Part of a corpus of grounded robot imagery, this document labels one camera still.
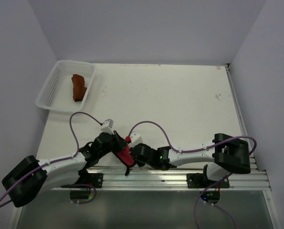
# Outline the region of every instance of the white cable connector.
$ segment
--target white cable connector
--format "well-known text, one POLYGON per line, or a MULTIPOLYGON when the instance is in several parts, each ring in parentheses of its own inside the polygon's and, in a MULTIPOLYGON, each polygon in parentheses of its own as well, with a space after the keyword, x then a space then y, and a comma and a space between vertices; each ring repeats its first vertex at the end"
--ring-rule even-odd
POLYGON ((141 135, 137 132, 132 132, 129 137, 131 140, 130 147, 135 147, 136 145, 143 143, 141 135))
POLYGON ((105 133, 113 135, 114 133, 113 133, 113 130, 112 130, 112 126, 113 126, 113 120, 112 119, 107 119, 102 124, 100 129, 101 129, 102 132, 105 132, 105 133))

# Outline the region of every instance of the white wall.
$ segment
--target white wall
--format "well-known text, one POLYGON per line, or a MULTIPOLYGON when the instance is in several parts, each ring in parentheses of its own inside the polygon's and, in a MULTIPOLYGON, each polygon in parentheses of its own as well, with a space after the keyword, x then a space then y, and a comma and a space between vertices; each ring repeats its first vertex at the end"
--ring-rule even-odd
POLYGON ((58 59, 230 63, 265 0, 29 0, 58 59))
POLYGON ((268 0, 231 64, 258 165, 268 172, 284 225, 284 0, 268 0))
MULTIPOLYGON (((0 196, 4 176, 37 152, 47 114, 35 99, 55 62, 28 2, 0 0, 0 196)), ((0 209, 0 229, 12 209, 0 209)))

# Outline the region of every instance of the white mesh basket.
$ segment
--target white mesh basket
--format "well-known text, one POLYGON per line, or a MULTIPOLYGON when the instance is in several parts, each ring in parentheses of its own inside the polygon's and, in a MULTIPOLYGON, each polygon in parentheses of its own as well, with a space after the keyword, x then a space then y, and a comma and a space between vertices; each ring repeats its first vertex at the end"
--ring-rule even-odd
POLYGON ((36 100, 38 107, 62 111, 76 112, 84 106, 87 95, 94 79, 95 64, 78 61, 58 61, 47 77, 36 100), (80 102, 73 100, 73 74, 84 77, 87 88, 84 99, 80 102))

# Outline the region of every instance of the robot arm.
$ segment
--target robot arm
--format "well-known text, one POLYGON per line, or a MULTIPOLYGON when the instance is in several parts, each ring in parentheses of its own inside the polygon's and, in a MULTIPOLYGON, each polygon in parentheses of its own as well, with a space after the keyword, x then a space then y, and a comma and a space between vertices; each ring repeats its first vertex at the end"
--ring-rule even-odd
MULTIPOLYGON (((157 150, 143 144, 137 133, 122 139, 116 131, 111 129, 112 120, 106 120, 101 127, 102 133, 94 140, 80 148, 78 153, 64 157, 37 160, 34 156, 23 159, 3 180, 2 184, 8 190, 9 196, 16 207, 31 202, 39 192, 70 184, 85 184, 88 181, 87 168, 95 166, 98 161, 113 152, 119 159, 141 167, 145 164, 154 169, 168 170, 194 162, 210 162, 205 166, 203 174, 196 174, 194 180, 202 186, 220 180, 232 173, 250 173, 249 150, 247 142, 234 140, 218 147, 209 147, 211 142, 201 144, 197 148, 204 148, 197 153, 181 153, 171 147, 160 147, 157 150), (37 171, 17 184, 19 179, 35 168, 37 171)), ((228 135, 216 134, 212 142, 219 143, 230 138, 228 135)))
POLYGON ((207 187, 211 183, 222 179, 229 173, 248 174, 251 172, 249 148, 246 141, 237 139, 228 143, 212 147, 231 136, 215 134, 214 139, 196 146, 200 152, 182 153, 169 146, 157 150, 145 144, 138 144, 131 148, 134 160, 142 165, 148 164, 155 169, 168 170, 194 162, 210 162, 204 167, 203 174, 196 174, 193 179, 200 187, 207 187))
POLYGON ((113 121, 106 120, 102 133, 94 140, 80 148, 77 153, 67 157, 37 160, 34 156, 24 158, 3 180, 6 190, 11 189, 9 196, 16 207, 31 202, 39 192, 70 184, 84 184, 88 181, 86 169, 113 152, 118 158, 125 158, 129 163, 134 160, 125 149, 128 143, 112 128, 113 121))

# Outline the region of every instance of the white table surface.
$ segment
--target white table surface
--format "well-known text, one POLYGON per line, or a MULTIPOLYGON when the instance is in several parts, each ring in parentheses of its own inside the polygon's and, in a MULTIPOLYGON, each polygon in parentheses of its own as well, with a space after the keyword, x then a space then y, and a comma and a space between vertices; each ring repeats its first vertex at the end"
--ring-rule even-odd
MULTIPOLYGON (((175 147, 190 147, 212 140, 215 133, 241 135, 223 66, 97 64, 96 67, 82 111, 100 121, 113 119, 113 128, 122 137, 143 120, 160 124, 175 147)), ((69 117, 66 113, 49 113, 38 159, 66 156, 75 151, 69 117)), ((100 134, 100 126, 82 114, 73 118, 73 127, 80 147, 100 134)), ((152 148, 167 146, 164 135, 152 124, 142 124, 135 131, 152 148)), ((124 166, 112 153, 97 165, 124 166)), ((182 167, 202 168, 204 165, 193 163, 182 167)))

